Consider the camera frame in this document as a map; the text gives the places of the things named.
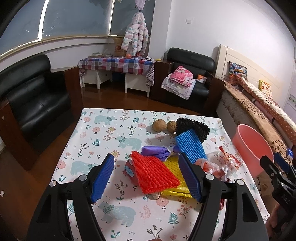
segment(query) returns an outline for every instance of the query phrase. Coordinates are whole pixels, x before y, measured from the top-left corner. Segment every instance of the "brown floral blanket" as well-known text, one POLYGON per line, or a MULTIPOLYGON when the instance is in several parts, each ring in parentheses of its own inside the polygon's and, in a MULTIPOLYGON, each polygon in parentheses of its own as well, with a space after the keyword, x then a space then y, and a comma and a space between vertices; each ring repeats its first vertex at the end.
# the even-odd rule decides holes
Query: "brown floral blanket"
POLYGON ((290 161, 286 158, 286 145, 269 119, 240 90, 234 88, 227 82, 225 83, 224 87, 254 120, 261 135, 268 142, 272 151, 279 152, 285 161, 290 163, 290 161))
POLYGON ((276 119, 293 145, 296 145, 296 124, 283 109, 244 77, 237 79, 239 84, 276 119))

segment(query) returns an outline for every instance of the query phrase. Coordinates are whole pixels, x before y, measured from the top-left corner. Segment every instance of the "screw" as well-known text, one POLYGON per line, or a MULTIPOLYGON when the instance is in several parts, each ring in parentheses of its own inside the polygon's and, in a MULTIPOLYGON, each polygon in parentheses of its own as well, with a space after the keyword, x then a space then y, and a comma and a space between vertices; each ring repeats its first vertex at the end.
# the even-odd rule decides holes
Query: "screw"
POLYGON ((208 180, 214 180, 214 176, 212 174, 207 174, 205 178, 208 180))
POLYGON ((79 177, 79 180, 80 181, 85 181, 87 179, 87 175, 81 175, 80 177, 79 177))
POLYGON ((244 181, 242 179, 238 179, 237 180, 237 184, 243 186, 244 185, 244 181))
POLYGON ((56 181, 51 181, 51 182, 49 183, 49 186, 54 187, 56 184, 57 184, 56 181))

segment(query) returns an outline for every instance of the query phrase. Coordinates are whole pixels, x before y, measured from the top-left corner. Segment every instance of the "white wall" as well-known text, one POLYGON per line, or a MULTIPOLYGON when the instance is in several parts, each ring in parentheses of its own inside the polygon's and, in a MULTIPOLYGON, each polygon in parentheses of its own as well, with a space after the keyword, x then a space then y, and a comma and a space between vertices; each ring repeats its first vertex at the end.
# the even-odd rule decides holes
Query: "white wall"
POLYGON ((149 47, 149 57, 151 58, 163 58, 165 53, 172 1, 155 1, 149 47))
POLYGON ((106 48, 114 51, 112 39, 80 38, 41 43, 2 60, 0 62, 0 71, 37 53, 45 53, 49 57, 52 69, 77 66, 79 60, 88 57, 92 53, 103 53, 106 48))
MULTIPOLYGON (((294 76, 292 79, 292 84, 289 92, 290 94, 296 97, 296 59, 295 59, 295 64, 294 64, 294 76)), ((293 105, 289 103, 289 99, 284 107, 284 111, 290 116, 290 118, 296 123, 296 108, 292 107, 293 105)))
POLYGON ((296 42, 272 7, 264 0, 172 0, 166 50, 177 47, 216 60, 220 44, 280 80, 285 94, 279 104, 285 105, 296 42))

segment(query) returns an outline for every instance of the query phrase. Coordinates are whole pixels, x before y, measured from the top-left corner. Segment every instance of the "black leather armchair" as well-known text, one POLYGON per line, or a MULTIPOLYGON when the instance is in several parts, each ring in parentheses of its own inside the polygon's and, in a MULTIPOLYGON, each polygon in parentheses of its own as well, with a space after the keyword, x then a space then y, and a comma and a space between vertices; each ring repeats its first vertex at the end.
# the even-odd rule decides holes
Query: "black leather armchair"
POLYGON ((51 72, 37 54, 0 72, 0 136, 26 170, 82 108, 78 67, 51 72))
POLYGON ((170 105, 213 116, 221 98, 224 81, 213 77, 215 61, 205 55, 191 51, 170 48, 166 61, 155 63, 155 84, 150 89, 150 98, 170 105), (196 82, 189 100, 185 100, 161 88, 165 77, 180 65, 193 73, 193 77, 207 77, 204 84, 196 82))

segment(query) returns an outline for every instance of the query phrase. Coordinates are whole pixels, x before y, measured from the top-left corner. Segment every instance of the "human hand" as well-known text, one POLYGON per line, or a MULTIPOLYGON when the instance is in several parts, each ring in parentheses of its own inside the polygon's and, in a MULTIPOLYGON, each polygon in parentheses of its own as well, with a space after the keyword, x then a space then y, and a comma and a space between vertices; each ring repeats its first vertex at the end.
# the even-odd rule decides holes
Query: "human hand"
MULTIPOLYGON (((274 209, 271 212, 270 217, 267 219, 265 227, 268 233, 268 237, 274 237, 275 236, 275 232, 274 232, 274 228, 277 226, 278 224, 278 215, 277 212, 279 210, 281 206, 279 204, 276 204, 274 209)), ((282 227, 281 227, 281 231, 283 232, 285 230, 287 226, 287 223, 285 223, 282 227)))

